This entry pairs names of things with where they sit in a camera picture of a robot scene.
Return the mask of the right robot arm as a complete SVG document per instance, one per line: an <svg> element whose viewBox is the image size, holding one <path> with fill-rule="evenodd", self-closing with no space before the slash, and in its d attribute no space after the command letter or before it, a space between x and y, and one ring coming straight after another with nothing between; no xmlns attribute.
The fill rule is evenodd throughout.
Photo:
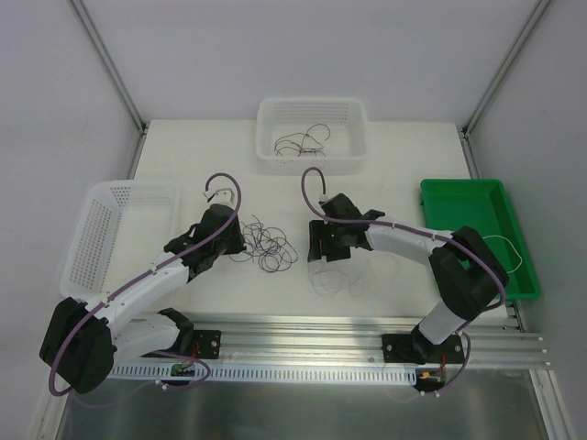
<svg viewBox="0 0 587 440"><path fill-rule="evenodd" d="M478 231L463 226L437 231L404 225L382 211L362 213L343 193L320 203L323 216L309 223L307 260L349 259L354 248L394 254L431 269L440 300L408 334L384 338L386 357L431 363L449 340L505 299L509 276Z"/></svg>

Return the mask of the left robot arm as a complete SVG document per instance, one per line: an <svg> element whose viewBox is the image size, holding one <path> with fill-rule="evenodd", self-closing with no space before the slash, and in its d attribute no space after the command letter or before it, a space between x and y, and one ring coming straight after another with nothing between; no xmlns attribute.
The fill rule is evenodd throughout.
<svg viewBox="0 0 587 440"><path fill-rule="evenodd" d="M97 300L72 297L55 307L40 358L50 366L49 389L61 393L55 379L63 378L80 394L94 390L120 363L159 350L174 357L194 352L193 324L169 307L146 319L139 314L161 297L210 270L221 256L244 250L236 209L211 204L200 222L172 239L153 267Z"/></svg>

